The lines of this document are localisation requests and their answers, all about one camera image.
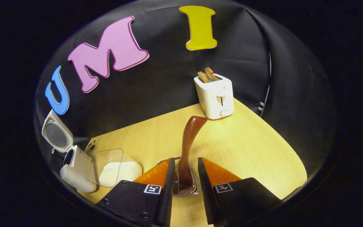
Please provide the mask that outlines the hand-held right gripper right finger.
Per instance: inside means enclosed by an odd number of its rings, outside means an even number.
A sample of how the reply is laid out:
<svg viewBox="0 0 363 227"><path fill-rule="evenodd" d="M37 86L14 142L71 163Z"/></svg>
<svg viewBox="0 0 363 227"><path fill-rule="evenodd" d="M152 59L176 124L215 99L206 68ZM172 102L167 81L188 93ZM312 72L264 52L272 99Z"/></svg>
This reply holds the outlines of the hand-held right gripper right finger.
<svg viewBox="0 0 363 227"><path fill-rule="evenodd" d="M206 158L198 158L208 224L257 225L281 199L253 177L241 179Z"/></svg>

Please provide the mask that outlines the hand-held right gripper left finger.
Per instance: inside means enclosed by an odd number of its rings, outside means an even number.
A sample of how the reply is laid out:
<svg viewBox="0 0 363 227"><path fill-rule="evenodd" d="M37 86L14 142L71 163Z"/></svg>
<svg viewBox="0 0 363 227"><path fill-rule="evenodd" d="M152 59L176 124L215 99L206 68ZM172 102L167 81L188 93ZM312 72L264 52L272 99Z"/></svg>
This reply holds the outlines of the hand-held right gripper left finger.
<svg viewBox="0 0 363 227"><path fill-rule="evenodd" d="M152 179L120 181L96 206L117 227L169 227L171 219L175 158L157 164Z"/></svg>

